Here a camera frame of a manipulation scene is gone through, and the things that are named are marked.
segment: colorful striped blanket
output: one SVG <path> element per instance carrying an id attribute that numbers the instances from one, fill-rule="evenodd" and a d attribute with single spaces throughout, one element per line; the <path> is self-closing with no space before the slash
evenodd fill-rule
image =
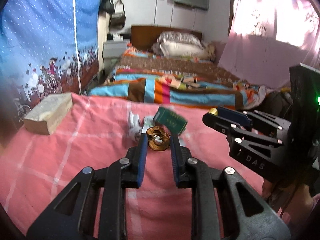
<path id="1" fill-rule="evenodd" d="M 248 83 L 219 80 L 213 82 L 193 73 L 131 69 L 129 66 L 122 66 L 114 70 L 106 85 L 92 89 L 89 95 L 202 109 L 217 106 L 248 109 L 248 106 L 252 108 L 262 102 L 265 97 L 264 91 L 264 88 Z"/>

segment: white pillow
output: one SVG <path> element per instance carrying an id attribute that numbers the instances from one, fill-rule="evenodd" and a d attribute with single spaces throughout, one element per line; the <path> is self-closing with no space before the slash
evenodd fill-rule
<path id="1" fill-rule="evenodd" d="M 174 41 L 165 41 L 160 48 L 165 57 L 194 57 L 204 52 L 196 45 Z"/>

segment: headboard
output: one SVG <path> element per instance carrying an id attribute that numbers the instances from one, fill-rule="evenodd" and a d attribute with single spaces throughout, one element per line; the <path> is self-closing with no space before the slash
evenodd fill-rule
<path id="1" fill-rule="evenodd" d="M 177 29 L 164 26 L 152 25 L 132 25 L 131 27 L 131 44 L 139 50 L 151 49 L 162 32 L 174 31 L 181 33 L 190 33 L 199 40 L 202 39 L 202 33 L 186 29 Z"/>

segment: power cord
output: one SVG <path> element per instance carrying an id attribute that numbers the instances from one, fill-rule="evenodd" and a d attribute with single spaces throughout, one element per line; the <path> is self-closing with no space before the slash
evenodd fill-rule
<path id="1" fill-rule="evenodd" d="M 174 8 L 174 0 L 172 1 L 172 12 L 171 12 L 170 28 L 172 27 L 173 8 Z"/>
<path id="2" fill-rule="evenodd" d="M 156 0 L 155 18 L 154 18 L 154 20 L 153 20 L 153 24 L 156 24 L 157 5 L 158 5 L 158 0 Z"/>
<path id="3" fill-rule="evenodd" d="M 197 16 L 197 11 L 198 11 L 198 8 L 196 8 L 196 13 L 195 13 L 195 21 L 193 22 L 193 27 L 192 27 L 192 31 L 194 30 L 195 28 L 195 24 L 196 24 L 196 16 Z"/>

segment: bag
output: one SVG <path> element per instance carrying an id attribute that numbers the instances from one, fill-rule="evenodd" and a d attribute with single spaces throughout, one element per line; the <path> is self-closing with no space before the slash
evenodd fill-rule
<path id="1" fill-rule="evenodd" d="M 99 12 L 106 12 L 112 15 L 115 12 L 113 0 L 100 0 Z"/>
<path id="2" fill-rule="evenodd" d="M 118 0 L 115 3 L 115 13 L 110 16 L 109 28 L 112 29 L 123 29 L 125 26 L 125 11 L 122 0 Z"/>

